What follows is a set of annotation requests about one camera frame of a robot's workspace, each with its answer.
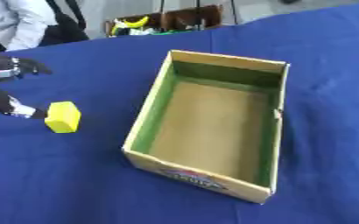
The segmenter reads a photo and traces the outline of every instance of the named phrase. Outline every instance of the yellow object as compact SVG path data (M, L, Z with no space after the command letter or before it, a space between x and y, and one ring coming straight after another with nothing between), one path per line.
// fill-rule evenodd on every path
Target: yellow object
M134 23L128 22L126 20L124 20L123 22L128 26L128 28L140 28L148 22L148 19L149 19L149 17L145 16Z
M76 132L81 112L71 101L54 102L50 105L45 124L55 133Z

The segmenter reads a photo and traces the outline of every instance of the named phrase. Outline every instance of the printed label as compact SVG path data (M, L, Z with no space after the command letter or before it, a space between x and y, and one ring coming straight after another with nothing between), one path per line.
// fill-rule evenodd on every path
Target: printed label
M211 190L226 189L226 187L215 182L211 177L194 171L162 170L162 172L169 178L185 181Z

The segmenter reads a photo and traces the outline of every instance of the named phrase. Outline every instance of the white shirt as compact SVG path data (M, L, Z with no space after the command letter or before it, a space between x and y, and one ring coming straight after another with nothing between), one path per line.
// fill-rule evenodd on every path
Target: white shirt
M56 25L46 0L0 0L0 43L8 51L39 45L48 25Z

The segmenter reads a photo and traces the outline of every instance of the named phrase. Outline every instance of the box wall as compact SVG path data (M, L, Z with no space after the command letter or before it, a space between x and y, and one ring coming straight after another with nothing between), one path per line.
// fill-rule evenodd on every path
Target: box wall
M127 158L139 169L154 172L170 179L179 180L205 188L214 192L224 193L243 200L255 203L265 203L271 196L271 191L257 185L214 175L190 167L160 161L154 157L125 152Z

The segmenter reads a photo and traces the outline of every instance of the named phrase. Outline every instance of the box bottom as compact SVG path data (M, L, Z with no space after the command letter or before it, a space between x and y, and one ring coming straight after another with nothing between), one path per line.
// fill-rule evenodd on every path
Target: box bottom
M179 80L149 154L257 183L269 94Z

